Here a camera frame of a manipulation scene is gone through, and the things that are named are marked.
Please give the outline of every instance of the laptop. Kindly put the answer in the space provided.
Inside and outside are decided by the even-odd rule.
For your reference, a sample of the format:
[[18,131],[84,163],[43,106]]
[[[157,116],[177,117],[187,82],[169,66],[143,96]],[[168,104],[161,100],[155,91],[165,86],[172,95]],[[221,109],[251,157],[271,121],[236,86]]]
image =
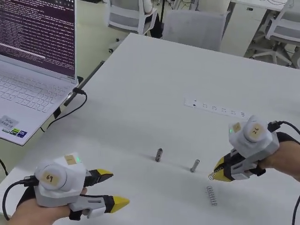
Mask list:
[[23,146],[78,85],[76,0],[0,0],[0,139]]

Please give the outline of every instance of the laptop screen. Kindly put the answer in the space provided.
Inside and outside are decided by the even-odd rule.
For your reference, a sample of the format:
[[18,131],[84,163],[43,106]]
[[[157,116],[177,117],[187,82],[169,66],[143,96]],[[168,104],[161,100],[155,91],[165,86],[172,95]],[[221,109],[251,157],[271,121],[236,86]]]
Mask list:
[[75,0],[0,0],[0,55],[75,79]]

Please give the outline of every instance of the human hand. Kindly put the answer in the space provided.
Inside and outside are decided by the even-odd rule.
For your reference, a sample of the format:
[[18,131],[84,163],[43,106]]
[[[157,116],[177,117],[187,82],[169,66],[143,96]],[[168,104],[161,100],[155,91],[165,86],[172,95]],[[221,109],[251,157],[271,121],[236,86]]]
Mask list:
[[292,141],[281,142],[279,149],[259,166],[262,169],[274,168],[300,182],[300,145]]
[[17,208],[8,225],[52,225],[56,220],[68,217],[70,212],[68,206],[46,208],[39,206],[36,199],[30,199]]

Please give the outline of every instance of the yellow fingertip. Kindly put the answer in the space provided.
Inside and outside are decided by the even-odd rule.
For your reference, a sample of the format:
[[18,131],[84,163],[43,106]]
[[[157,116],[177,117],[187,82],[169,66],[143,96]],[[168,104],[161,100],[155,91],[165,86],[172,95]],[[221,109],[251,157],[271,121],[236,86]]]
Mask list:
[[112,173],[112,172],[109,172],[108,170],[97,169],[97,171],[98,171],[98,173],[101,174],[101,175],[103,175],[103,174],[112,174],[112,175],[113,175],[113,173]]
[[123,198],[119,196],[114,196],[113,200],[114,200],[114,206],[111,210],[111,213],[114,213],[122,209],[123,207],[127,206],[130,203],[130,201],[127,198]]
[[225,182],[231,182],[232,180],[228,179],[224,176],[224,170],[220,170],[219,172],[215,173],[214,180],[219,181],[225,181]]
[[214,170],[215,170],[220,164],[222,164],[222,163],[224,163],[224,157],[222,157],[222,158],[218,161],[218,163],[217,163],[217,165],[215,166]]

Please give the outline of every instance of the laptop sticker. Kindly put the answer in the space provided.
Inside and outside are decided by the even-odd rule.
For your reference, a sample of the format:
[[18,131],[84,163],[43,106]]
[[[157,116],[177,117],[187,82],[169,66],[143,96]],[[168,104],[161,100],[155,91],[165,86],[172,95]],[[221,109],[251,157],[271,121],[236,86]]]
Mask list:
[[2,131],[5,132],[5,133],[9,133],[10,132],[10,130],[6,130],[6,129],[2,129]]
[[24,138],[25,135],[27,135],[27,132],[21,130],[21,131],[17,134],[17,137]]
[[19,129],[14,128],[14,129],[10,132],[10,134],[16,136],[19,132],[20,132]]
[[5,130],[12,130],[19,122],[9,118],[8,116],[3,116],[0,119],[0,127],[4,128]]

